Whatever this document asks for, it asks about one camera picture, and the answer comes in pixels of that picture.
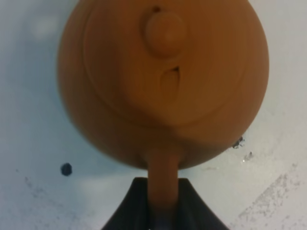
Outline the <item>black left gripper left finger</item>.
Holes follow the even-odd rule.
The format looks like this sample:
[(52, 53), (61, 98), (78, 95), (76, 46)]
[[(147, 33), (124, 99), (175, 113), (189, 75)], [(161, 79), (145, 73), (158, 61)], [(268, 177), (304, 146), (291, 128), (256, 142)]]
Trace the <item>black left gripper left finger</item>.
[(148, 228), (147, 178), (136, 177), (123, 201), (102, 230), (147, 230)]

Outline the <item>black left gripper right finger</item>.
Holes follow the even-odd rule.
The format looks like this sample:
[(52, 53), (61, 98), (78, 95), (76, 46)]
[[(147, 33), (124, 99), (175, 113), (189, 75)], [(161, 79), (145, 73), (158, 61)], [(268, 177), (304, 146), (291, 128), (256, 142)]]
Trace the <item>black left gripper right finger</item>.
[(178, 230), (229, 230), (204, 203), (187, 178), (180, 178), (178, 186)]

